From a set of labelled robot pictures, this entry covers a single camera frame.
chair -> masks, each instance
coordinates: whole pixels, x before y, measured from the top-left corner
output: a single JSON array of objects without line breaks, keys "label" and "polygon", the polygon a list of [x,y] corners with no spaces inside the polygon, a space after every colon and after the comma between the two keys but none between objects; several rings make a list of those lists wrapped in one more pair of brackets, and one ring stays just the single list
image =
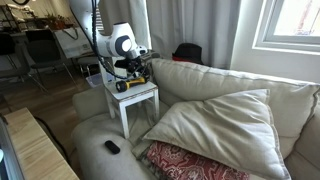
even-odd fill
[{"label": "chair", "polygon": [[[41,90],[45,91],[48,93],[47,89],[45,87],[43,87],[36,79],[34,79],[29,73],[30,73],[30,66],[28,64],[28,61],[25,57],[25,54],[23,52],[23,47],[22,45],[17,45],[15,48],[15,52],[17,55],[17,59],[20,63],[19,67],[16,68],[12,68],[9,70],[2,70],[0,71],[0,78],[12,78],[12,77],[23,77],[23,76],[28,76],[30,77],[35,83],[36,85],[38,85],[40,87]],[[7,101],[5,100],[3,94],[0,93],[0,101],[3,100],[8,109],[11,111]]]},{"label": "chair", "polygon": [[85,66],[85,68],[88,72],[88,77],[90,77],[91,76],[90,66],[98,65],[99,60],[98,60],[98,57],[96,57],[96,56],[81,57],[78,59],[78,64],[80,66],[80,71],[81,71],[82,76],[84,77],[83,66]]},{"label": "chair", "polygon": [[55,41],[53,34],[49,29],[26,31],[26,36],[29,42],[39,40]]},{"label": "chair", "polygon": [[16,64],[13,62],[13,60],[10,57],[10,54],[15,53],[15,43],[10,36],[10,34],[7,33],[0,33],[0,56],[6,55],[11,66],[13,68],[17,68]]},{"label": "chair", "polygon": [[39,73],[39,69],[53,67],[55,68],[58,65],[63,65],[65,70],[68,72],[71,80],[76,86],[69,69],[65,65],[64,61],[61,60],[59,49],[55,41],[51,40],[38,40],[29,42],[27,45],[27,50],[30,57],[33,59],[35,64],[31,65],[32,69],[37,71],[38,77],[42,85],[44,85],[42,78]]}]

side table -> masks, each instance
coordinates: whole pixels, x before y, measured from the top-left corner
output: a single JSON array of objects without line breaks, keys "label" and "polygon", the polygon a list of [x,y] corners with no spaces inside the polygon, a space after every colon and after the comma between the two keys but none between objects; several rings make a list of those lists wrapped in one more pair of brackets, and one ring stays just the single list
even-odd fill
[{"label": "side table", "polygon": [[123,126],[124,137],[126,139],[130,137],[126,112],[127,106],[150,98],[151,102],[153,103],[154,118],[155,120],[159,120],[158,87],[152,82],[147,82],[146,84],[132,87],[122,93],[117,91],[115,82],[106,83],[104,86],[106,88],[111,118],[115,118],[115,113],[117,113],[117,115],[120,117]]}]

white curtain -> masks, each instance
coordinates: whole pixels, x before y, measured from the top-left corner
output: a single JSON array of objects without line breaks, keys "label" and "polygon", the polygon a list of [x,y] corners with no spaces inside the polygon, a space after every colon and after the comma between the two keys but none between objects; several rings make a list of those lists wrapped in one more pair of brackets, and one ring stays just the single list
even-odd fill
[{"label": "white curtain", "polygon": [[205,65],[228,69],[240,0],[147,0],[152,49],[170,58],[181,43],[202,47]]},{"label": "white curtain", "polygon": [[106,35],[112,33],[113,24],[128,22],[137,43],[151,48],[145,0],[101,0],[99,9]]}]

window frame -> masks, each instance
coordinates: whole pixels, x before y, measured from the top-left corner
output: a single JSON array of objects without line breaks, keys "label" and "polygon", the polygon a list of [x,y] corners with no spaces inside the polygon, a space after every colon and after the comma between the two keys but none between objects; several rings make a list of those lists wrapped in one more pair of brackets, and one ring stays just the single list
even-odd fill
[{"label": "window frame", "polygon": [[104,28],[99,7],[96,8],[96,28],[101,34],[104,34]]},{"label": "window frame", "polygon": [[320,55],[320,37],[274,35],[283,2],[264,0],[252,48]]}]

sofa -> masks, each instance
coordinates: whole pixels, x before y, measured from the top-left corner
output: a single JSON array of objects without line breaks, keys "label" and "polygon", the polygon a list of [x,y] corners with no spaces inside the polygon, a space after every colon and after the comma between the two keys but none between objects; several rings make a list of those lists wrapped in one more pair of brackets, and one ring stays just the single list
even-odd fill
[{"label": "sofa", "polygon": [[[103,86],[74,95],[80,123],[72,138],[85,179],[158,179],[138,158],[141,147],[154,140],[237,167],[250,179],[320,179],[319,84],[165,59],[150,63],[151,81],[159,89],[160,120],[153,121],[146,101],[129,106],[128,139],[119,118],[110,117]],[[206,123],[215,130],[203,127]],[[176,126],[173,133],[171,124]],[[107,140],[121,149],[119,154],[104,146]]]}]

